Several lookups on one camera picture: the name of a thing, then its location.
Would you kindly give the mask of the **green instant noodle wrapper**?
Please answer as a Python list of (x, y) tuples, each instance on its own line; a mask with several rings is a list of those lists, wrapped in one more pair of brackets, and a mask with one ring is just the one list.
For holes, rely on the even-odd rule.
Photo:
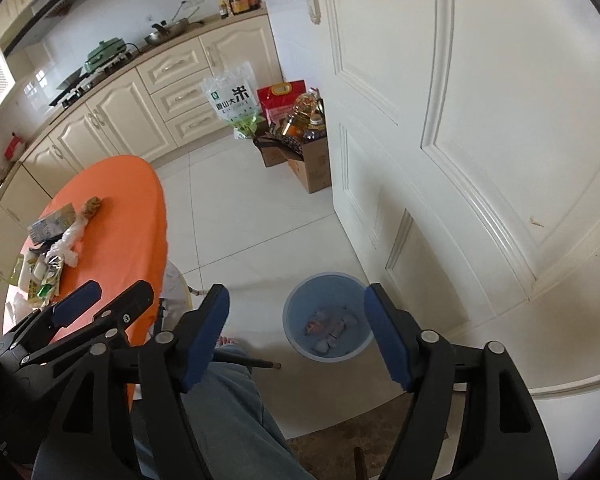
[(59, 294), (59, 283), (64, 258), (60, 255), (47, 257), (27, 252), (20, 255), (14, 267), (14, 291), (9, 303), (14, 308), (43, 309)]

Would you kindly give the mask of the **white plastic bag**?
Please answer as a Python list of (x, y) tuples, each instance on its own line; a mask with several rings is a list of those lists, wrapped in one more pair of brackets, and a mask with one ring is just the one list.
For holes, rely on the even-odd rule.
[(88, 220), (79, 214), (69, 229), (61, 235), (60, 240), (50, 246), (46, 252), (45, 262), (51, 263), (54, 259), (61, 258), (65, 266), (75, 268), (79, 263), (79, 255), (74, 250), (76, 243), (82, 240)]

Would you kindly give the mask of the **brown ginger lump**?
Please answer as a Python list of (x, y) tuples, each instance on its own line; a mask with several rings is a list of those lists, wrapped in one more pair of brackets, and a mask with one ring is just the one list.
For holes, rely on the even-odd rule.
[(98, 213), (102, 200), (97, 196), (89, 198), (81, 208), (81, 216), (85, 220), (91, 220)]

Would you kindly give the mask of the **milk carton box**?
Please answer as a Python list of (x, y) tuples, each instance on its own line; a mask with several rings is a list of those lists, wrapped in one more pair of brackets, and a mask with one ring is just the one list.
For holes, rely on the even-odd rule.
[(29, 238), (33, 245), (39, 245), (64, 234), (76, 221), (73, 204), (62, 206), (28, 226)]

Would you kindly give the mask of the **blue plastic trash bin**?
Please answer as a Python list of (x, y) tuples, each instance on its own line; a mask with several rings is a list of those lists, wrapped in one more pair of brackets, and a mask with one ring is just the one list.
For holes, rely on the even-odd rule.
[(288, 296), (283, 329), (291, 347), (319, 363), (361, 354), (374, 336), (364, 312), (366, 286), (344, 273), (310, 276)]

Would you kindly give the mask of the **lower kitchen cabinets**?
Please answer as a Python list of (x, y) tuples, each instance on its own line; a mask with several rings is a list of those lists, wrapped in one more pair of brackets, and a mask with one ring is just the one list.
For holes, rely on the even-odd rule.
[(268, 11), (212, 18), (140, 55), (44, 126), (0, 182), (0, 304), (28, 225), (83, 169), (116, 156), (154, 162), (226, 128), (200, 85), (242, 63), (282, 79)]

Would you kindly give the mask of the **white stool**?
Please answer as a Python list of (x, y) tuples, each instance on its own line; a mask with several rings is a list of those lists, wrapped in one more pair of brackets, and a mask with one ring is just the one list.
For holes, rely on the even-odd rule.
[(151, 336), (173, 330), (185, 313), (197, 309), (195, 302), (202, 298), (204, 290), (200, 286), (190, 286), (176, 265), (168, 261), (163, 273), (156, 319), (149, 332)]

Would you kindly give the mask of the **person's jeans legs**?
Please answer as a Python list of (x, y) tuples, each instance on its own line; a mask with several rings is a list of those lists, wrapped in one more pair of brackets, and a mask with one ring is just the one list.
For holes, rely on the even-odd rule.
[(182, 395), (185, 413), (215, 479), (309, 479), (263, 404), (249, 367), (212, 362)]

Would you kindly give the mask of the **gas stove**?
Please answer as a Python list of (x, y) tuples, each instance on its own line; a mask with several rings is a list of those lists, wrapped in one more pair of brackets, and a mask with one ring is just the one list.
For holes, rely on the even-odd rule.
[(93, 90), (104, 79), (121, 70), (140, 55), (136, 47), (110, 58), (105, 64), (87, 72), (84, 68), (75, 70), (57, 88), (56, 96), (48, 103), (49, 108), (68, 108), (85, 93)]

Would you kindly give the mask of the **small cardboard box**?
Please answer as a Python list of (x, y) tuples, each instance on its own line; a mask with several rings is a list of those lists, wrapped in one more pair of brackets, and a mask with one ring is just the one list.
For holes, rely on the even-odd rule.
[(271, 138), (268, 135), (269, 131), (268, 124), (261, 122), (252, 138), (252, 144), (260, 153), (263, 165), (266, 168), (275, 167), (287, 161), (287, 157), (282, 150), (282, 144)]

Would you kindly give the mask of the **white rice bag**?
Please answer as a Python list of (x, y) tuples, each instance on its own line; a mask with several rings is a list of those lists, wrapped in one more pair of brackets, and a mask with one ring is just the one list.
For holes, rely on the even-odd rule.
[(233, 128), (236, 139), (250, 139), (256, 135), (264, 118), (257, 95), (256, 75), (249, 62), (219, 76), (204, 78), (200, 88), (216, 116)]

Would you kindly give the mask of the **green electric pot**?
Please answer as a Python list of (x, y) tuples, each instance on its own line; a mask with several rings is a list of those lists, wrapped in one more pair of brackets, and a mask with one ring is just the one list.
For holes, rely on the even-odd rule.
[(118, 54), (126, 51), (126, 43), (123, 39), (114, 37), (106, 41), (101, 41), (98, 46), (91, 51), (84, 62), (85, 73), (93, 73), (100, 66), (108, 63)]

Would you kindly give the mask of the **cardboard box with bottles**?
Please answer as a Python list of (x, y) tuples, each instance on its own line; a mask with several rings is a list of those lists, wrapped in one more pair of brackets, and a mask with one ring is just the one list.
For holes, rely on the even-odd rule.
[(317, 88), (298, 96), (275, 137), (306, 192), (313, 194), (332, 186), (324, 101)]

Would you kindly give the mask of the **red rice bag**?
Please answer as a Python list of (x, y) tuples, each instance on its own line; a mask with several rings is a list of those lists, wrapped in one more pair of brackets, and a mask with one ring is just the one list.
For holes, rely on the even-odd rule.
[(263, 116), (270, 125), (281, 122), (294, 107), (294, 102), (306, 92), (303, 80), (285, 81), (257, 90)]

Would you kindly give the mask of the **white door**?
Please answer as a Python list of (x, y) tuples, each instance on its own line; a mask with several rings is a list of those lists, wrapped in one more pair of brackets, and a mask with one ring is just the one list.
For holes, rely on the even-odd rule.
[(365, 274), (504, 344), (562, 477), (600, 438), (600, 0), (264, 0)]

